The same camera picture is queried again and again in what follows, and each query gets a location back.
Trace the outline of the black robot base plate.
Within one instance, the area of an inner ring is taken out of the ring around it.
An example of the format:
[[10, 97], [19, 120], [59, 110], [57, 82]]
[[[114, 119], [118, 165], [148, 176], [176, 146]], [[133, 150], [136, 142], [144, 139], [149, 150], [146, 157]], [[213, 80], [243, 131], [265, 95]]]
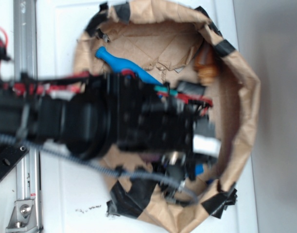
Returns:
[[0, 182], [28, 152], [25, 146], [16, 147], [0, 143]]

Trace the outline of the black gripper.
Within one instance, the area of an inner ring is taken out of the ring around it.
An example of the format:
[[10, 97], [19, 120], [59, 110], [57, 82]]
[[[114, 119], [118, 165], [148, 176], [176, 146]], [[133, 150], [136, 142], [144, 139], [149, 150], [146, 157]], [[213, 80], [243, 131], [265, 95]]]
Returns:
[[205, 95], [179, 93], [170, 85], [121, 78], [116, 145], [125, 151], [182, 152], [191, 158], [217, 159], [221, 141], [215, 136]]

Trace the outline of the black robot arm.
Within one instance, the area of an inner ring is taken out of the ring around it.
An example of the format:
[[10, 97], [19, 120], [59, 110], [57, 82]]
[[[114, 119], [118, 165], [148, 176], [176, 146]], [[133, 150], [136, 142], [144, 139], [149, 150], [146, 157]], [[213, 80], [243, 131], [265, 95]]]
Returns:
[[133, 74], [0, 81], [0, 133], [65, 144], [81, 159], [122, 151], [218, 157], [212, 101], [144, 83]]

